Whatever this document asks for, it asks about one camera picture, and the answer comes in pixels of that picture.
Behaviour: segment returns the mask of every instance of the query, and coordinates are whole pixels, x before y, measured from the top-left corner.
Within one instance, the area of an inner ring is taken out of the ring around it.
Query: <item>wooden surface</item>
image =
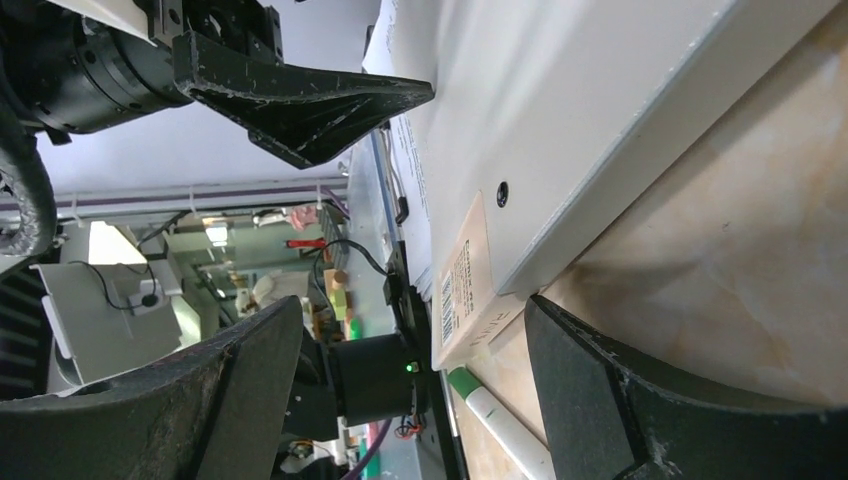
[[[843,4],[545,295],[692,373],[848,402],[846,45]],[[544,440],[523,319],[469,368]],[[521,478],[461,401],[457,415],[472,478]]]

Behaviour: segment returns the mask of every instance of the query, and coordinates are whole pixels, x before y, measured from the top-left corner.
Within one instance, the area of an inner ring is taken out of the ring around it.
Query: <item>paper sheet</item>
[[[374,26],[371,42],[362,62],[368,73],[394,75],[392,42],[398,0],[383,0],[380,16]],[[427,190],[415,138],[406,115],[398,115],[389,121],[391,125],[392,166],[403,184],[409,203],[409,218],[401,225],[406,241],[409,278],[424,300],[429,300],[432,290],[432,248],[430,241],[430,211],[427,205]]]

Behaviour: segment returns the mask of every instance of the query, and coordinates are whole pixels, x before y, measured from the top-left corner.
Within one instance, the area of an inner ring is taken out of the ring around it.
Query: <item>screw hole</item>
[[[501,182],[498,185],[498,206],[503,208],[509,200],[509,185],[506,182]]]
[[[177,25],[182,24],[182,20],[180,20],[180,14],[177,13],[173,8],[168,10],[168,16],[171,17],[171,21],[176,23]]]

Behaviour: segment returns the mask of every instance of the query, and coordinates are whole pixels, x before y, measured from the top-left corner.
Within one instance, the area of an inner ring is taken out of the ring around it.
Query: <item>red object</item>
[[[286,246],[289,248],[324,248],[327,242],[323,238],[315,240],[287,240]]]

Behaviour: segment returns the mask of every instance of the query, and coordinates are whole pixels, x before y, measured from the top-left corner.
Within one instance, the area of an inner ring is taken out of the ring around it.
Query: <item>white marker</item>
[[[551,452],[471,372],[457,368],[448,381],[521,473],[530,480],[556,478]]]

